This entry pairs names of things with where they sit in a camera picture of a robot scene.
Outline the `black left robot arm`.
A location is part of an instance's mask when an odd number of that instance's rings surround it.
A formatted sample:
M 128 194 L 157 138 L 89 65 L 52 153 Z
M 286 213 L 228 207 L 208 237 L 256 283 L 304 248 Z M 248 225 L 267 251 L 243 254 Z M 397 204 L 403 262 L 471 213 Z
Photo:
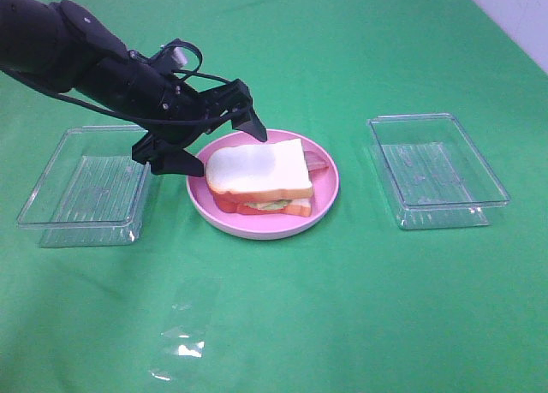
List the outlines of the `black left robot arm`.
M 187 80 L 200 72 L 185 69 L 185 51 L 203 58 L 181 39 L 146 57 L 69 0 L 1 0 L 2 72 L 45 96 L 141 126 L 146 134 L 133 145 L 132 159 L 155 175 L 204 175 L 203 163 L 186 149 L 226 122 L 267 140 L 247 85 L 221 79 L 194 90 Z

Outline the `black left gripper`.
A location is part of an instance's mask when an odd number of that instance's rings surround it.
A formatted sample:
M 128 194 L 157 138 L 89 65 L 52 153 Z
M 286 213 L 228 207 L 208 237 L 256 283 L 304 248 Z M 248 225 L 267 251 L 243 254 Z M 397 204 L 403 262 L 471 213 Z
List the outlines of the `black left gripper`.
M 157 176 L 203 176 L 204 164 L 186 150 L 202 134 L 230 122 L 259 142 L 268 140 L 243 81 L 221 78 L 218 86 L 198 92 L 187 83 L 198 69 L 168 70 L 161 56 L 162 50 L 153 57 L 125 51 L 92 59 L 94 109 L 147 131 L 132 148 L 133 160 L 149 163 Z

